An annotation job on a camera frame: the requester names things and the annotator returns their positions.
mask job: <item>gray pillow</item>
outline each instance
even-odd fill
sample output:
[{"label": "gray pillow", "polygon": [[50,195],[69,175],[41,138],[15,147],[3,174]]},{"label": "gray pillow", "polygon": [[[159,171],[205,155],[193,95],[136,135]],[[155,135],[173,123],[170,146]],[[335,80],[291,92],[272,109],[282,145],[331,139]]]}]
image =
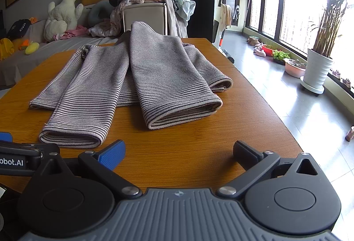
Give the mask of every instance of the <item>gray pillow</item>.
[{"label": "gray pillow", "polygon": [[105,18],[109,18],[114,7],[110,5],[108,0],[102,0],[96,3],[88,14],[87,21],[89,27],[94,27],[102,22]]},{"label": "gray pillow", "polygon": [[30,42],[38,42],[39,44],[46,42],[43,36],[44,26],[47,20],[38,21],[31,24],[24,36],[24,39],[29,39]]}]

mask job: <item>metal screw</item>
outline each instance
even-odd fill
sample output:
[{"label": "metal screw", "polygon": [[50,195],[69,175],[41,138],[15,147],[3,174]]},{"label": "metal screw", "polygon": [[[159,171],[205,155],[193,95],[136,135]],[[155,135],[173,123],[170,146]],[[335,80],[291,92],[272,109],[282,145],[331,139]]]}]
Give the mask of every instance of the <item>metal screw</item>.
[{"label": "metal screw", "polygon": [[219,192],[223,195],[234,195],[237,190],[231,186],[224,186],[219,188]]},{"label": "metal screw", "polygon": [[139,193],[139,188],[137,188],[135,186],[127,186],[122,189],[122,192],[125,195],[133,196],[133,195],[137,195]]}]

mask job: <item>slipper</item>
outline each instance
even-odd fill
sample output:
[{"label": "slipper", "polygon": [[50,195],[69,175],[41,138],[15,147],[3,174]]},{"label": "slipper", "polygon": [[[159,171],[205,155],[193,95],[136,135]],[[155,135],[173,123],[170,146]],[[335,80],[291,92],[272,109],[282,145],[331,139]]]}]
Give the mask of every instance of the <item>slipper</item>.
[{"label": "slipper", "polygon": [[346,134],[346,141],[351,141],[353,137],[354,137],[354,126],[352,126],[349,132]]},{"label": "slipper", "polygon": [[263,45],[263,43],[261,42],[260,44],[256,44],[255,47],[257,47],[259,50],[261,50],[260,47],[262,47],[262,45]]},{"label": "slipper", "polygon": [[333,70],[333,71],[332,71],[332,74],[333,74],[336,78],[338,78],[338,79],[341,78],[341,73],[339,72],[339,70]]},{"label": "slipper", "polygon": [[352,84],[351,84],[349,78],[343,79],[342,82],[346,85],[347,88],[351,88],[352,87]]},{"label": "slipper", "polygon": [[253,53],[255,55],[261,56],[261,57],[265,57],[266,53],[264,52],[264,50],[259,50],[258,47],[255,47],[253,50]]}]

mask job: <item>pile of clothes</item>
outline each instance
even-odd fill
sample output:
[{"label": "pile of clothes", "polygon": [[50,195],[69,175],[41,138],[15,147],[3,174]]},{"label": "pile of clothes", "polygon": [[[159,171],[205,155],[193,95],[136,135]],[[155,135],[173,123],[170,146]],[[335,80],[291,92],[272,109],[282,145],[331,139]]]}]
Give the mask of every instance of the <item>pile of clothes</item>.
[{"label": "pile of clothes", "polygon": [[190,16],[194,13],[195,2],[191,0],[109,0],[114,6],[110,18],[89,29],[93,37],[107,37],[119,35],[122,26],[121,18],[124,8],[132,4],[145,2],[163,2],[167,7],[167,21],[169,35],[187,37],[187,25]]}]

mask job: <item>white flower pot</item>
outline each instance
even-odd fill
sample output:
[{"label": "white flower pot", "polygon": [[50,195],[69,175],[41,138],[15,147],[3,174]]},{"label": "white flower pot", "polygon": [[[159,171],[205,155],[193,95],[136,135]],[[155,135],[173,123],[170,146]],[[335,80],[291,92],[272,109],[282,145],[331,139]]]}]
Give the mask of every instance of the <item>white flower pot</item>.
[{"label": "white flower pot", "polygon": [[314,90],[307,88],[316,93],[323,93],[323,83],[332,65],[333,59],[309,50],[303,82]]}]

